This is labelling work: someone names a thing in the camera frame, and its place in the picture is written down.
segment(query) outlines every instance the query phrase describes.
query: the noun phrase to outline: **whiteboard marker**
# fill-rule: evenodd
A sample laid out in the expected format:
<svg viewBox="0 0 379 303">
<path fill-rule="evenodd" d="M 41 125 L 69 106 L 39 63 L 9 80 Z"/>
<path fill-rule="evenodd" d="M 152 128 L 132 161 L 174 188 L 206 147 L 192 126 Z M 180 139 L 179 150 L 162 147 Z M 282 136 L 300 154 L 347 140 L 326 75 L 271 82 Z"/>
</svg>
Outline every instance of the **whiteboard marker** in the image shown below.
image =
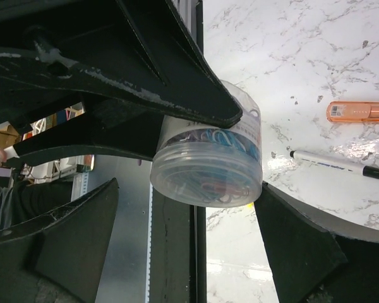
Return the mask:
<svg viewBox="0 0 379 303">
<path fill-rule="evenodd" d="M 332 169 L 354 172 L 356 174 L 364 175 L 365 177 L 379 179 L 379 169 L 376 167 L 340 160 L 329 156 L 315 155 L 314 153 L 301 150 L 291 151 L 291 157 L 296 160 L 302 160 L 316 165 L 330 167 Z"/>
</svg>

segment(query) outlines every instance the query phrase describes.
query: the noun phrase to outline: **person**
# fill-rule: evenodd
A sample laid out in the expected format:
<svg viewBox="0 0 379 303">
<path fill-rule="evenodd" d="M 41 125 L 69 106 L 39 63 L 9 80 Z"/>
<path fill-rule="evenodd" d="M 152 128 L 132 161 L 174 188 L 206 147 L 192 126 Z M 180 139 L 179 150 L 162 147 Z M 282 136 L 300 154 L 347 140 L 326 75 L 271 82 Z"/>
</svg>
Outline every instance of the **person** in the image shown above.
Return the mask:
<svg viewBox="0 0 379 303">
<path fill-rule="evenodd" d="M 2 148 L 0 166 L 1 160 L 7 160 L 7 154 Z M 31 184 L 22 181 L 12 188 L 0 187 L 0 231 L 69 203 L 71 190 L 70 182 Z"/>
</svg>

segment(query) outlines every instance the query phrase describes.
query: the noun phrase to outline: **dark pants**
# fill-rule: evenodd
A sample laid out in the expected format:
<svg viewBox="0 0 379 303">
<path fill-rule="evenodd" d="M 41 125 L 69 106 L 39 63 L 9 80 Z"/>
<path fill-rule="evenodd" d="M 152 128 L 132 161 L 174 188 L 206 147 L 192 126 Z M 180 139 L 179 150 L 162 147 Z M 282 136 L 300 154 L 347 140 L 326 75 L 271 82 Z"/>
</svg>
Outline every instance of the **dark pants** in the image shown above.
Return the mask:
<svg viewBox="0 0 379 303">
<path fill-rule="evenodd" d="M 23 223 L 70 202 L 71 182 L 17 184 L 13 193 L 12 225 Z"/>
</svg>

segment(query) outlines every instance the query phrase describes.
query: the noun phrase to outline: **marble surface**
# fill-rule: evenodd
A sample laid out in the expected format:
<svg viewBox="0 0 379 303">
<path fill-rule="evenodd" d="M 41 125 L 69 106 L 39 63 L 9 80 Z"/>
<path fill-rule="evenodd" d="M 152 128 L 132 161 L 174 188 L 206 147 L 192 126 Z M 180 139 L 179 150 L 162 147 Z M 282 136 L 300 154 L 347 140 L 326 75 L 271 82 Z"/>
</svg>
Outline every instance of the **marble surface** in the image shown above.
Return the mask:
<svg viewBox="0 0 379 303">
<path fill-rule="evenodd" d="M 379 181 L 296 163 L 306 150 L 379 167 L 379 124 L 331 124 L 333 100 L 379 101 L 379 0 L 204 0 L 205 57 L 262 112 L 264 180 L 379 229 Z M 208 209 L 210 303 L 276 303 L 254 211 Z"/>
</svg>

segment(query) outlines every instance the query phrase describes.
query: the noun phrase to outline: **clear plastic jar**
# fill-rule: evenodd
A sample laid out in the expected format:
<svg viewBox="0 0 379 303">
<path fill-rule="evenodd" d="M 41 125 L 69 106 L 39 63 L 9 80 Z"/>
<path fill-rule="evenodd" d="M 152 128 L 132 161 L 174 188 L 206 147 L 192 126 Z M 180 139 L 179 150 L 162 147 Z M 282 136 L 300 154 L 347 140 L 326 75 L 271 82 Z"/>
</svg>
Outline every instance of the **clear plastic jar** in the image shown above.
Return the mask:
<svg viewBox="0 0 379 303">
<path fill-rule="evenodd" d="M 207 207 L 254 202 L 262 191 L 261 119 L 253 99 L 222 81 L 243 107 L 230 129 L 166 116 L 150 181 L 164 196 Z"/>
</svg>

